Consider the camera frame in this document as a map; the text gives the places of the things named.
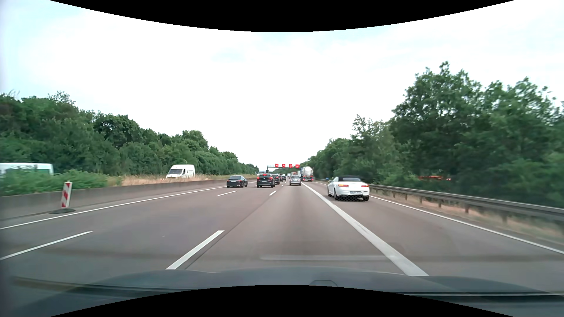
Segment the red vehicle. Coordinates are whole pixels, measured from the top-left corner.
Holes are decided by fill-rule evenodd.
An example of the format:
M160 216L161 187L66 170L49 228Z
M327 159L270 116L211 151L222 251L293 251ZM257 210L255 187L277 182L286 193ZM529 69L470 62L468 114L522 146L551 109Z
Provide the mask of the red vehicle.
M444 178L442 176L419 176L419 179L436 179L436 180L444 180Z

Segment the solid white line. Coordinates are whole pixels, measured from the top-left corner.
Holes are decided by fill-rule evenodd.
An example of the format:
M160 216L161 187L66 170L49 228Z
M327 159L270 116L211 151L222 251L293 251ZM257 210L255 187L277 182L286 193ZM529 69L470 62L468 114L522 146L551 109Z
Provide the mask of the solid white line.
M356 221L353 217L345 213L341 208L335 206L332 202L323 197L320 193L315 191L313 188L305 185L316 194L321 200L323 200L329 207L331 207L335 212L337 212L346 222L348 222L353 228L355 228L361 235L363 235L372 245L374 245L380 252L382 252L390 261L392 261L400 270L402 270L406 275L409 276L428 276L422 269L415 265L399 253L396 249L392 248L384 240L380 239L372 231L364 227L360 222Z
M35 247L31 248L31 249L19 251L19 252L16 252L16 253L14 253L14 254L10 254L9 256L1 257L1 258L0 258L0 261L1 261L1 260L8 259L8 258L11 258L11 257L19 256L20 254L23 254L23 253L26 253L26 252L30 252L30 251L33 251L33 250L37 250L37 249L39 249L39 248L43 248L44 246L48 246L48 245L51 245L51 244L55 244L55 243L59 243L59 242L65 241L65 240L72 239L72 238L74 238L74 237L78 237L78 236L82 236L82 235L85 235L85 234L89 234L89 233L91 233L91 232L92 232L92 231L86 231L86 232L83 232L83 233L78 234L78 235L66 237L66 238L63 238L63 239L60 239L60 240L57 240L57 241L53 241L53 242L49 242L49 243L46 243L46 244L42 244L42 245L40 245L40 246L35 246Z
M228 193L232 193L232 192L226 192L226 193L223 193L223 194L221 194L221 195L218 195L218 196L223 196L223 195L227 195Z
M83 211L83 212L72 213L72 214L65 214L65 215L60 215L60 216L57 216L57 217L51 217L51 218L40 219L40 220L36 220L36 221L30 221L30 222L15 224L15 225L13 225L13 226L2 227L2 228L0 228L0 230L4 230L4 229L8 229L8 228L14 228L14 227L19 227L19 226L23 226L23 225L25 225L25 224L31 224L31 223L36 223L36 222L41 222L41 221L47 221L47 220L51 220L51 219L57 219L57 218L61 218L61 217L68 217L68 216L70 216L70 215L77 215L77 214L82 214L82 213L93 212L93 211L96 211L96 210L102 210L102 209L107 209L107 208L113 208L113 207L119 207L119 206L129 205L129 204L135 204L135 203L138 203L138 202L144 202L144 201L149 201L149 200L155 200L155 199L173 197L173 196L178 196L178 195L185 195L185 194L187 194L187 193L194 193L194 192L203 192L203 191L209 191L209 190L216 190L216 189L218 189L218 188L225 188L225 186L222 186L222 187L215 187L215 188L208 188L207 190L199 190L199 191L193 191L193 192L177 193L177 194L174 194L174 195L168 195L168 196L163 196L163 197L157 197L157 198L151 198L151 199L144 199L144 200L138 200L138 201L132 201L132 202L126 202L126 203L124 203L124 204L119 204L119 205L113 205L113 206L101 207L101 208L96 208L96 209L90 209L90 210L85 210L85 211Z
M196 252L198 252L199 250L201 250L203 247L206 246L206 244L210 243L213 239L215 239L218 235L220 235L223 231L225 230L218 230L216 233L212 234L209 238L207 238L206 240L204 240L202 243L200 243L199 245L195 246L192 250L190 250L188 253L186 253L185 255L183 255L180 259L176 260L174 263L172 263L169 267L167 267L167 270L176 270L180 265L182 265L182 263L186 262L189 258L191 258L194 254L196 254Z
M458 222L458 223L465 224L465 225L470 226L470 227L474 227L474 228L478 228L478 229L482 229L482 230L491 232L491 233L493 233L493 234L497 234L497 235L500 235L500 236L508 237L508 238L511 238L511 239L514 239L514 240L518 240L518 241L521 241L521 242L524 242L524 243L532 244L532 245L541 247L541 248L546 249L546 250L554 251L554 252L556 252L556 253L564 254L564 251L562 251L562 250L554 249L554 248L551 248L551 247L549 247L549 246L542 245L542 244L538 244L538 243L535 243L535 242L532 242L532 241L528 241L528 240L525 240L525 239L521 239L521 238L518 238L518 237L506 235L506 234L501 233L501 232L498 232L498 231L494 231L494 230L490 230L490 229L487 229L487 228L484 228L484 227L476 226L475 224L471 224L471 223L468 223L468 222L464 222L464 221L460 221L460 220L448 218L448 217L445 217L445 216L443 216L443 215L435 214L435 213L428 212L428 211L426 211L426 210L422 210L422 209L419 209L419 208L411 207L411 206L408 206L408 205L403 205L403 204L400 204L400 203L398 203L398 202L390 201L390 200L383 199L383 198L380 198L380 197L374 197L374 196L372 196L372 195L371 195L370 197L376 198L376 199L380 199L380 200L383 200L383 201L387 201L387 202L391 202L392 204L400 205L400 206L403 206L403 207L411 208L411 209L417 210L418 212L423 212L423 213L427 213L427 214L431 214L431 215L436 215L437 217L441 217L441 218L444 218L444 219L452 220L452 221L455 221L455 222Z

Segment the highway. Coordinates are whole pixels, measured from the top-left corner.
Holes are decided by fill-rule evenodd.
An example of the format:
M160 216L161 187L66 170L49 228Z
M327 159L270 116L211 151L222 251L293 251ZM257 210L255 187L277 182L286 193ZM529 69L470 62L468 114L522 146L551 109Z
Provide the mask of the highway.
M322 183L288 184L256 188L250 179L3 221L0 265L10 276L68 283L318 265L564 290L564 254L375 197L334 201ZM15 307L49 294L8 286Z

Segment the guardrail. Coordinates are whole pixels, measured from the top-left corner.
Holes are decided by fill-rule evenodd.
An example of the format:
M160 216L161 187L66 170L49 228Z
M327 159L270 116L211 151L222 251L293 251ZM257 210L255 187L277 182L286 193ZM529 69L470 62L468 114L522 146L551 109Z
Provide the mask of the guardrail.
M327 179L315 178L315 180L329 183ZM564 235L564 209L526 204L524 202L492 199L485 197L467 196L455 193L445 193L445 192L434 192L425 190L414 190L411 188L394 187L394 186L384 186L377 184L369 184L371 191L382 191L384 194L391 193L393 198L396 194L401 193L405 195L407 200L408 195L419 197L419 203L422 203L423 199L436 200L438 208L441 208L443 204L454 203L464 207L464 212L468 214L471 207L478 207L480 211L488 210L489 212L494 212L499 214L503 223L507 223L507 218L511 214L526 215L529 217L542 218L550 222L557 224Z

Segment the car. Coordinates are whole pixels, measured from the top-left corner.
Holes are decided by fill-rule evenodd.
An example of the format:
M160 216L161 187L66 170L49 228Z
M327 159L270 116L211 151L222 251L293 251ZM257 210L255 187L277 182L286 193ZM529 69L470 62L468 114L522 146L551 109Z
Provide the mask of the car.
M341 198L362 198L368 201L370 197L370 187L354 175L337 176L329 181L327 186L327 196L338 200Z
M272 178L274 179L275 184L280 184L280 175L272 174Z
M270 174L261 174L257 177L257 188L260 187L275 187L276 183L274 182L274 178Z
M227 180L227 188L229 187L247 187L249 181L242 175L232 175Z
M290 186L292 185L300 185L302 186L302 180L298 175L290 176Z

